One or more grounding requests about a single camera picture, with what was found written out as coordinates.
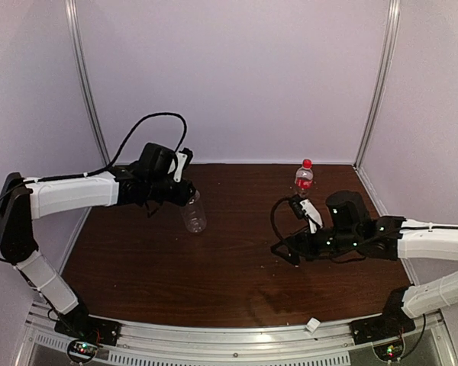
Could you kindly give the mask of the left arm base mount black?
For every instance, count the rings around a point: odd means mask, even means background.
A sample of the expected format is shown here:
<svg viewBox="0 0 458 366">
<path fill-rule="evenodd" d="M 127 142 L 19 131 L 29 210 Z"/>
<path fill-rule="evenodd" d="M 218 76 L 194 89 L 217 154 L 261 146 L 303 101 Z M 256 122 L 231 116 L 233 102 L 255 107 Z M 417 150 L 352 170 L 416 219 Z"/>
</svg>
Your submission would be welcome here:
<svg viewBox="0 0 458 366">
<path fill-rule="evenodd" d="M 54 326 L 55 332 L 96 345 L 116 346 L 121 331 L 117 321 L 94 316 L 61 315 Z"/>
</svg>

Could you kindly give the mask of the white bottle cap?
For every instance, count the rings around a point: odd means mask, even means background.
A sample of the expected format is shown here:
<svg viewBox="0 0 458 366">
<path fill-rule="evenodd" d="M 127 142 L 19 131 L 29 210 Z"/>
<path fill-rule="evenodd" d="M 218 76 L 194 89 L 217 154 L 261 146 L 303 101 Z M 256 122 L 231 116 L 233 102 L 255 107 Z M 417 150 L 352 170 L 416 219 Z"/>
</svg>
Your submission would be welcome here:
<svg viewBox="0 0 458 366">
<path fill-rule="evenodd" d="M 321 322 L 316 318 L 311 318 L 305 325 L 305 328 L 310 332 L 313 333 L 316 329 L 320 326 Z"/>
</svg>

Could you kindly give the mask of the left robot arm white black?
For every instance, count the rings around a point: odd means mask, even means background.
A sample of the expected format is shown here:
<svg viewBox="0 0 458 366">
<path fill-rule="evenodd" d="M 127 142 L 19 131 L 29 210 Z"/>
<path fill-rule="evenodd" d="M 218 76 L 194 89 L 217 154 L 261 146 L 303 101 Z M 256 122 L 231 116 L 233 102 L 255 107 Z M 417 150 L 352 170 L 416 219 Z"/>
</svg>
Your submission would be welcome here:
<svg viewBox="0 0 458 366">
<path fill-rule="evenodd" d="M 11 173 L 0 196 L 0 253 L 16 267 L 53 308 L 65 316 L 66 328 L 79 339 L 95 330 L 94 321 L 73 289 L 40 253 L 32 223 L 42 217 L 89 207 L 153 201 L 184 207 L 195 194 L 193 183 L 182 177 L 193 157 L 190 149 L 174 152 L 148 143 L 130 165 L 116 165 L 99 173 L 68 178 L 24 178 Z"/>
</svg>

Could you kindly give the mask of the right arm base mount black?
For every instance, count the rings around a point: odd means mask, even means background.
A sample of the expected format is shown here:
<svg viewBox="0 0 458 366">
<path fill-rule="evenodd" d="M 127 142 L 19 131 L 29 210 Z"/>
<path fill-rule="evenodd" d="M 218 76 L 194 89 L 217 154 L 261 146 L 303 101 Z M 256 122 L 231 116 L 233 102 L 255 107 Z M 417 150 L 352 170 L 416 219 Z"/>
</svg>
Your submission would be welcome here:
<svg viewBox="0 0 458 366">
<path fill-rule="evenodd" d="M 414 331 L 416 325 L 407 316 L 382 314 L 354 320 L 350 323 L 350 329 L 354 344 L 362 345 L 399 337 L 403 333 Z"/>
</svg>

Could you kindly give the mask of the red soda bottle cap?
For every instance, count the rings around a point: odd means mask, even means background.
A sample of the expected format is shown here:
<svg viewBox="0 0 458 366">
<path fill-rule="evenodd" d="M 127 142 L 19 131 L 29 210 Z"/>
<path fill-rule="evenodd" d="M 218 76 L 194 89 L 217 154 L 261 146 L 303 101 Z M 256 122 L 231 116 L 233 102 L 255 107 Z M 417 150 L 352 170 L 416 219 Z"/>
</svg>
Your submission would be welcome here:
<svg viewBox="0 0 458 366">
<path fill-rule="evenodd" d="M 310 169 L 312 167 L 312 161 L 310 159 L 304 159 L 302 161 L 302 168 Z"/>
</svg>

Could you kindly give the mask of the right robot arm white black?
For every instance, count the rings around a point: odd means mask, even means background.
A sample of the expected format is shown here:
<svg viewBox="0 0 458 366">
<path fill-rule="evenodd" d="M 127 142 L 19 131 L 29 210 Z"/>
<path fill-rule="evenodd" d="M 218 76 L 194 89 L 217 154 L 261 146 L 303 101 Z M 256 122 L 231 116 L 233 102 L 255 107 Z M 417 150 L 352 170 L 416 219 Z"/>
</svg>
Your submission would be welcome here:
<svg viewBox="0 0 458 366">
<path fill-rule="evenodd" d="M 301 260 L 339 263 L 341 256 L 351 252 L 389 261 L 429 258 L 458 262 L 458 225 L 425 223 L 402 216 L 373 219 L 355 191 L 337 191 L 326 199 L 330 227 L 323 224 L 309 199 L 295 195 L 277 203 L 287 203 L 298 219 L 307 222 L 304 230 L 284 237 L 276 225 L 276 212 L 270 212 L 270 223 L 279 240 L 270 251 L 294 266 Z M 414 319 L 456 303 L 458 271 L 390 293 L 384 314 L 376 320 L 376 330 L 381 336 L 393 336 L 403 327 L 405 318 Z"/>
</svg>

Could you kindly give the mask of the clear plastic bottle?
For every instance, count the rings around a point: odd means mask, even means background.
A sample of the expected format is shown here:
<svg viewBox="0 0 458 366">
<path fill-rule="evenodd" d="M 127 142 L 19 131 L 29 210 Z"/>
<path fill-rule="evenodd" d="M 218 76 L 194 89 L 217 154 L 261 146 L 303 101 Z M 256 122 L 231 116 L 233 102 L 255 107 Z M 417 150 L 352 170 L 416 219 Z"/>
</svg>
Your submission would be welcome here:
<svg viewBox="0 0 458 366">
<path fill-rule="evenodd" d="M 199 191 L 194 193 L 185 206 L 180 207 L 180 213 L 185 228 L 190 233 L 201 233 L 205 230 L 207 220 Z"/>
</svg>

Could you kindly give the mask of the red label soda bottle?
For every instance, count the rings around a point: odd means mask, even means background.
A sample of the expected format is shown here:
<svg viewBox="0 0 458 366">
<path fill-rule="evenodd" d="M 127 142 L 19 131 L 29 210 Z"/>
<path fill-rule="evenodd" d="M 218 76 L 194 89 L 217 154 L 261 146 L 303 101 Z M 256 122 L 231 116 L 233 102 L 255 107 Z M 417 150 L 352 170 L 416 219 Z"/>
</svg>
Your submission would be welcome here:
<svg viewBox="0 0 458 366">
<path fill-rule="evenodd" d="M 312 167 L 310 169 L 302 168 L 302 165 L 295 173 L 295 192 L 299 197 L 306 198 L 309 195 L 313 184 L 314 173 Z"/>
</svg>

